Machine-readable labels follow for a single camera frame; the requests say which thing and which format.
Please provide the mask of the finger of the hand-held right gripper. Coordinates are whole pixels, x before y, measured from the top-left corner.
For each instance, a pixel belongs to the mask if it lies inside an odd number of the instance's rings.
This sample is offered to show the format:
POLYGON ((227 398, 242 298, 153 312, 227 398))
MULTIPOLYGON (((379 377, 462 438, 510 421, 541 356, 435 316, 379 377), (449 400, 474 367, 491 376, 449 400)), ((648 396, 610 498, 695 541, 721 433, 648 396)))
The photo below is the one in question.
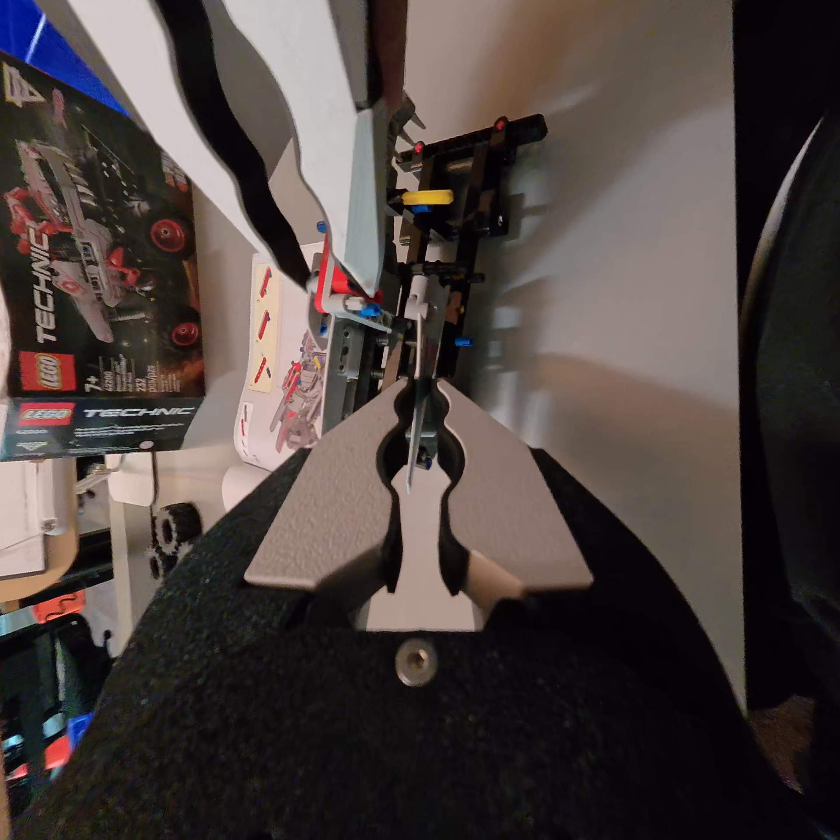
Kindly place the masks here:
POLYGON ((298 169, 331 251, 368 298, 385 257, 387 108, 372 57, 370 2, 232 1, 228 17, 290 114, 298 169))
POLYGON ((299 288, 310 278, 266 159, 224 89, 204 2, 66 2, 85 43, 154 140, 299 288))

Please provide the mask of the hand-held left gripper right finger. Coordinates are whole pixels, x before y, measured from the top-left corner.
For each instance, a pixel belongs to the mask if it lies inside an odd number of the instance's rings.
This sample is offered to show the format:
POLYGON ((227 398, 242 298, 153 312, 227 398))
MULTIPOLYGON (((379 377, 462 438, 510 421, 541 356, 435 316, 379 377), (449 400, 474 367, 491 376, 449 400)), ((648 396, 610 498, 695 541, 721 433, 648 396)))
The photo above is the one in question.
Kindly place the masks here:
POLYGON ((432 394, 439 569, 485 623, 501 602, 588 589, 594 576, 530 447, 445 381, 432 394))

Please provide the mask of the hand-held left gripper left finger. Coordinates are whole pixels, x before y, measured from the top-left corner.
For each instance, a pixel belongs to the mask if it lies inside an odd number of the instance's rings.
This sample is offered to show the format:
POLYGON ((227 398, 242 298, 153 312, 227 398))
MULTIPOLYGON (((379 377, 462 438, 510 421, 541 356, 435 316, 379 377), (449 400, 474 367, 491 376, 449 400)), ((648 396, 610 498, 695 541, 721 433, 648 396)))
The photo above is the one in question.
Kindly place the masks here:
POLYGON ((371 603, 403 567, 401 502, 413 386, 399 380, 308 451, 245 572, 261 589, 314 595, 372 630, 371 603))

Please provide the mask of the grey brick toy truck model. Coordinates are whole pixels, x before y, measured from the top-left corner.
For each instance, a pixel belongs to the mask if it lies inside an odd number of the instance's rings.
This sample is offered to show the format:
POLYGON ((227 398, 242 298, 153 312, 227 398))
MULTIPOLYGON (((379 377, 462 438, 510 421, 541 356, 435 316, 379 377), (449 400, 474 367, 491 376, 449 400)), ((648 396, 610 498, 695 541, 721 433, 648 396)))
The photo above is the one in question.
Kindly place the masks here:
POLYGON ((465 331, 476 269, 486 238, 508 234, 503 186, 522 146, 544 140, 544 116, 533 113, 453 138, 411 143, 396 151, 386 180, 385 257, 380 289, 364 292, 333 257, 329 235, 312 262, 311 339, 307 350, 322 374, 321 434, 359 411, 388 385, 414 377, 421 339, 408 312, 412 280, 424 275, 442 288, 440 335, 426 378, 451 379, 459 352, 473 344, 465 331))

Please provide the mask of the blue plastic item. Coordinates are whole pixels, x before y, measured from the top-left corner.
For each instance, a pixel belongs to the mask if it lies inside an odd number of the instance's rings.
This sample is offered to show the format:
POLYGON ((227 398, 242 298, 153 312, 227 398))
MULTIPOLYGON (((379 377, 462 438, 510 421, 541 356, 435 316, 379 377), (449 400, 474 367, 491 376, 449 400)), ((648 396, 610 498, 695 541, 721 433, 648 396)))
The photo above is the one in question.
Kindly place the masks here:
POLYGON ((1 2, 1 50, 63 81, 121 113, 130 115, 96 76, 36 2, 1 2))

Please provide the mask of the building instruction booklet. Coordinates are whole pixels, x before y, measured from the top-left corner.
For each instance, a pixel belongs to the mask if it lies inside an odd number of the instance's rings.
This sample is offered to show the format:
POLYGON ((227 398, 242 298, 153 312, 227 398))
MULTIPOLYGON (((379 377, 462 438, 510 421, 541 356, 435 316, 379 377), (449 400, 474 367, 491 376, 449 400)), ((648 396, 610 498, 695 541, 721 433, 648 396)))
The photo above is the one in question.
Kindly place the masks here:
POLYGON ((273 471, 322 430, 329 319, 264 255, 250 275, 248 362, 234 426, 240 458, 273 471))

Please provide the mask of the black toy set box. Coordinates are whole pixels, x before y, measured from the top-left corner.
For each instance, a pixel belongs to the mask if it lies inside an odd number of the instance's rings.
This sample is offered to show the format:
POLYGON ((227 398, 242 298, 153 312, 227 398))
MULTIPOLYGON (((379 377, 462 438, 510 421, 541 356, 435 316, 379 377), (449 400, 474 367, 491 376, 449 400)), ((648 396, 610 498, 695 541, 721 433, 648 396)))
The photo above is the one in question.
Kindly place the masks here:
POLYGON ((177 450, 205 396, 191 184, 2 54, 2 461, 177 450))

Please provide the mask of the white plastic container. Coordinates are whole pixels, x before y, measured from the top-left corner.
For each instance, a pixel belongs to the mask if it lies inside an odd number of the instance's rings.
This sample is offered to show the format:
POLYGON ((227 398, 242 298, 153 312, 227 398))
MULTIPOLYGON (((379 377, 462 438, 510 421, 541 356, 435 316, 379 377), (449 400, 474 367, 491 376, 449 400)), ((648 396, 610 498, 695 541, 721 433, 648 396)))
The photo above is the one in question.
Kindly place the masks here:
POLYGON ((1 464, 1 582, 41 587, 77 557, 77 467, 73 458, 1 464))

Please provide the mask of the black office chair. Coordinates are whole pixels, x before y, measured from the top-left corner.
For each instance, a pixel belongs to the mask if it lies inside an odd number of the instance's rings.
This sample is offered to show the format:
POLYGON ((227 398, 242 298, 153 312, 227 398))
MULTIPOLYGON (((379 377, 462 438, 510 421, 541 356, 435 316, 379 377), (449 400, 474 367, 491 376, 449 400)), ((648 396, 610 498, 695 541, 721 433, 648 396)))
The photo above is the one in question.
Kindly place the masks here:
POLYGON ((813 699, 792 800, 838 838, 838 2, 732 6, 748 707, 813 699))

